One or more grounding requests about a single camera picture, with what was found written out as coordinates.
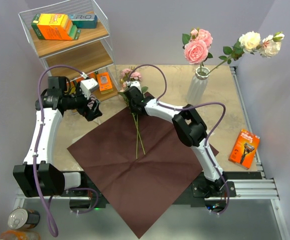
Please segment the red wrapping paper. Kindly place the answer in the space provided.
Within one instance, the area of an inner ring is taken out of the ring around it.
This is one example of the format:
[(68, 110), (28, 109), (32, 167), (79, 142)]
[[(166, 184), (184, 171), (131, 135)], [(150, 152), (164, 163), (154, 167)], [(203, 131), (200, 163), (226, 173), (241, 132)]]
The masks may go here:
[[(181, 177), (203, 172), (193, 151), (178, 139), (172, 123), (146, 115), (134, 118), (126, 107), (73, 143), (68, 151), (94, 183), (108, 183), (128, 172)], [(141, 238), (165, 211), (117, 213)]]

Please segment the pink flower stem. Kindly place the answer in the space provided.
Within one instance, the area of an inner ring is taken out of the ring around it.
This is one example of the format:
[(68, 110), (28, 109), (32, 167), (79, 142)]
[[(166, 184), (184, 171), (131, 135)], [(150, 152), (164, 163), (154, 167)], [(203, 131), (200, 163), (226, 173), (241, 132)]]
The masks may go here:
[(199, 71), (202, 72), (204, 62), (213, 58), (210, 53), (212, 43), (213, 37), (208, 30), (193, 28), (190, 33), (183, 33), (182, 44), (186, 61), (199, 66)]

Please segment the cream white flower stem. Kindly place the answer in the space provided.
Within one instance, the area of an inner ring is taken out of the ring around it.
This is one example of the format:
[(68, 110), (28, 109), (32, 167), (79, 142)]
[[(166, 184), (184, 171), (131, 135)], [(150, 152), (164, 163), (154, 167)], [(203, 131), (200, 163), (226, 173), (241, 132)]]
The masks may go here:
[(255, 31), (242, 34), (233, 46), (223, 47), (224, 55), (219, 56), (222, 61), (209, 72), (213, 72), (225, 63), (230, 64), (232, 61), (237, 61), (245, 54), (258, 53), (263, 58), (274, 57), (280, 52), (284, 38), (285, 35), (282, 31), (270, 34), (265, 38), (261, 38), (261, 35)]

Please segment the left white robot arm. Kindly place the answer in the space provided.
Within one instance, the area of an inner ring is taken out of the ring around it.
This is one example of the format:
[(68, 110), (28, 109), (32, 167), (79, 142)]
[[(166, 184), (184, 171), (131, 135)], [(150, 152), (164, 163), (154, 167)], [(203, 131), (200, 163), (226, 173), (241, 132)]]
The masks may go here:
[(77, 110), (87, 121), (102, 116), (100, 101), (93, 95), (98, 82), (93, 78), (79, 81), (70, 94), (70, 81), (65, 76), (48, 77), (48, 88), (35, 103), (36, 122), (33, 138), (21, 165), (13, 168), (13, 176), (23, 194), (38, 197), (61, 195), (71, 189), (77, 196), (88, 192), (88, 183), (78, 171), (61, 172), (53, 165), (55, 139), (67, 110)]

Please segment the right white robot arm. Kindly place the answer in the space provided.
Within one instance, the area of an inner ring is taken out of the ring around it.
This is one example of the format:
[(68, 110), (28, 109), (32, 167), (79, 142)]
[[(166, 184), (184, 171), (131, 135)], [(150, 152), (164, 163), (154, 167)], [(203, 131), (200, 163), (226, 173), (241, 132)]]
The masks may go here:
[(160, 103), (152, 96), (144, 96), (135, 86), (122, 94), (133, 114), (157, 117), (173, 124), (180, 142), (189, 147), (199, 161), (210, 195), (217, 197), (230, 190), (228, 178), (211, 150), (207, 125), (192, 105), (180, 107)]

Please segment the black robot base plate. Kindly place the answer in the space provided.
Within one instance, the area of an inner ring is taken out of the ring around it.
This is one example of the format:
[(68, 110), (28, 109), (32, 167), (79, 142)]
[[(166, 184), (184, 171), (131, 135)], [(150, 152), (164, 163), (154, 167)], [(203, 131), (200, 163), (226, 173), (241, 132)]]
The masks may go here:
[(112, 205), (117, 212), (165, 211), (170, 205), (190, 205), (216, 209), (219, 203), (225, 207), (224, 197), (236, 197), (233, 181), (217, 190), (205, 179), (204, 174), (178, 176), (176, 174), (128, 172), (116, 180), (93, 182), (86, 172), (80, 171), (82, 183), (65, 190), (62, 198), (70, 199), (73, 209), (97, 209)]

